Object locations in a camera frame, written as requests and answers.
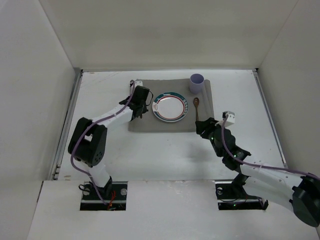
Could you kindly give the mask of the grey cloth placemat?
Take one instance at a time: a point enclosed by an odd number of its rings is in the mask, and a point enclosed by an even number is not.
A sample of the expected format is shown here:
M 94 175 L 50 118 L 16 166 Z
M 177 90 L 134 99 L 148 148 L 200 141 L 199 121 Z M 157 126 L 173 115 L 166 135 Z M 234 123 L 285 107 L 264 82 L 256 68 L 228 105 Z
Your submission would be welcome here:
M 199 98 L 198 117 L 200 121 L 214 117 L 214 106 L 211 83 L 204 81 L 201 92 L 193 94 L 189 89 L 188 78 L 170 80 L 143 79 L 142 85 L 151 90 L 153 99 L 166 92 L 174 92 L 182 95 L 188 103 L 188 112 L 179 121 L 165 122 L 156 117 L 152 106 L 147 107 L 148 112 L 142 118 L 136 118 L 128 124 L 128 130 L 133 133 L 188 133 L 196 131 L 196 109 L 193 104 L 194 98 Z

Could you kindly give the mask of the brown wooden spoon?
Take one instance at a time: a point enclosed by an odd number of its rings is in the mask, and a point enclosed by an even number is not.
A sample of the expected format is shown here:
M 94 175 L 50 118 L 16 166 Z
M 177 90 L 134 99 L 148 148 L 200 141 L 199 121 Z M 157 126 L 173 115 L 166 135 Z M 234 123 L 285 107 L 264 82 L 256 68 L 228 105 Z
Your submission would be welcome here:
M 196 118 L 196 121 L 199 121 L 199 104 L 200 104 L 199 98 L 195 97 L 193 99 L 193 105 L 195 107 L 195 118 Z

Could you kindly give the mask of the white plate green rim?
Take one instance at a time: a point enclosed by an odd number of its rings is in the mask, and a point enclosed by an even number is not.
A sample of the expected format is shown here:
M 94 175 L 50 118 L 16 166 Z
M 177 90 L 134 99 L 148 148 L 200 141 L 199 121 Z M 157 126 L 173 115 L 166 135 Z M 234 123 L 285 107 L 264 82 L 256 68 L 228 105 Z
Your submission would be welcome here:
M 187 99 L 177 92 L 164 92 L 154 98 L 151 109 L 159 120 L 175 123 L 187 115 L 189 104 Z

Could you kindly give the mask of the purple plastic cup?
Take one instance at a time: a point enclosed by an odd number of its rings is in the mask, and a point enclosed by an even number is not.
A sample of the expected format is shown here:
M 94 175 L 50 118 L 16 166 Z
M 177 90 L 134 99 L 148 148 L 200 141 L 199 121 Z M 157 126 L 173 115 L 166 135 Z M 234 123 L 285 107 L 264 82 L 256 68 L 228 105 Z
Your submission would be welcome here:
M 199 74 L 194 73 L 190 76 L 189 79 L 189 90 L 193 94 L 198 94 L 202 91 L 203 85 L 204 85 L 205 78 Z

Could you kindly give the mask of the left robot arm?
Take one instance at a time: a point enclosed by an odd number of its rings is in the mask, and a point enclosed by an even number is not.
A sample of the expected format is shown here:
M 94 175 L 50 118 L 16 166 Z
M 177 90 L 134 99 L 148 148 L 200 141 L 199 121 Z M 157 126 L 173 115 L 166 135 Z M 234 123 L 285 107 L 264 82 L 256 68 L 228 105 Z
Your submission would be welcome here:
M 151 90 L 136 81 L 130 82 L 129 90 L 130 95 L 107 113 L 92 119 L 80 118 L 67 148 L 70 164 L 88 176 L 91 188 L 102 202 L 110 196 L 113 184 L 103 163 L 108 133 L 148 112 Z

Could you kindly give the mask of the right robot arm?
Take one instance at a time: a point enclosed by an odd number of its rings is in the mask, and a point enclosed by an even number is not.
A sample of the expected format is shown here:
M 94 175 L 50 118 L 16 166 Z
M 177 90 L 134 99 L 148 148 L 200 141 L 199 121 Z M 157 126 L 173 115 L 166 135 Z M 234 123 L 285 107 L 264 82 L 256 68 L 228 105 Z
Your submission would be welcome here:
M 210 117 L 195 122 L 196 134 L 209 140 L 217 157 L 238 173 L 233 185 L 254 197 L 266 199 L 292 211 L 311 227 L 320 225 L 320 178 L 312 173 L 249 162 L 250 152 L 238 147 L 226 120 Z

